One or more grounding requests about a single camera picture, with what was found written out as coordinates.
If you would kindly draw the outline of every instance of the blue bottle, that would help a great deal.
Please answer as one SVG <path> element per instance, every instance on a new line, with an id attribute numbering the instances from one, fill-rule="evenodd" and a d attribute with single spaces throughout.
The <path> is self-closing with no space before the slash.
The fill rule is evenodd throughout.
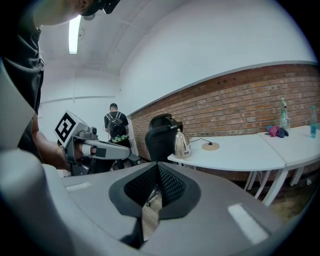
<path id="1" fill-rule="evenodd" d="M 312 106 L 312 113 L 311 113 L 311 120 L 310 120 L 310 133 L 311 133 L 311 138 L 316 137 L 317 133 L 317 113 L 316 113 L 316 106 Z"/>

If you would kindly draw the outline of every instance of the black chair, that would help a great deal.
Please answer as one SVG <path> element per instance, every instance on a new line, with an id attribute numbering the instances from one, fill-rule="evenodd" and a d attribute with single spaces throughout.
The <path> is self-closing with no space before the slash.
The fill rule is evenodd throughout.
<path id="1" fill-rule="evenodd" d="M 183 124 L 174 120 L 171 114 L 160 114 L 150 121 L 149 131 L 144 139 L 151 161 L 172 164 L 168 156 L 175 151 L 174 141 L 178 129 L 183 131 Z M 150 206 L 150 200 L 159 193 L 160 189 L 156 187 L 146 202 L 147 207 Z"/>

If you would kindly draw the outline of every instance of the forearm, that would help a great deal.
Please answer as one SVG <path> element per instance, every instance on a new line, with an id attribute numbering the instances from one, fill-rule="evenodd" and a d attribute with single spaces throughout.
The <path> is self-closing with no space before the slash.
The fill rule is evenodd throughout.
<path id="1" fill-rule="evenodd" d="M 45 164 L 54 166 L 57 169 L 68 170 L 70 168 L 66 161 L 62 146 L 47 140 L 40 131 L 35 131 L 32 134 L 32 137 Z"/>

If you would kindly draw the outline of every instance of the electric kettle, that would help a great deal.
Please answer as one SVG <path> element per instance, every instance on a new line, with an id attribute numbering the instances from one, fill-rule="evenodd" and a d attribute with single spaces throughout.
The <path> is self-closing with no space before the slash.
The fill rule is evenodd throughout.
<path id="1" fill-rule="evenodd" d="M 192 150 L 187 136 L 180 129 L 174 137 L 174 155 L 178 158 L 188 158 L 191 156 Z"/>

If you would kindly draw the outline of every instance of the plastic bottle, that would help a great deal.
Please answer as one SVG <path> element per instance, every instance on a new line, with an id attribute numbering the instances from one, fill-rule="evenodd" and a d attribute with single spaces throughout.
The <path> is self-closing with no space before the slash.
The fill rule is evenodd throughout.
<path id="1" fill-rule="evenodd" d="M 316 106 L 311 107 L 312 112 L 311 112 L 311 120 L 310 120 L 310 133 L 311 133 L 311 138 L 316 137 L 317 133 L 317 113 L 316 113 Z"/>
<path id="2" fill-rule="evenodd" d="M 287 103 L 285 102 L 285 98 L 281 99 L 281 118 L 280 118 L 280 127 L 286 130 L 290 129 L 290 118 L 288 116 Z"/>

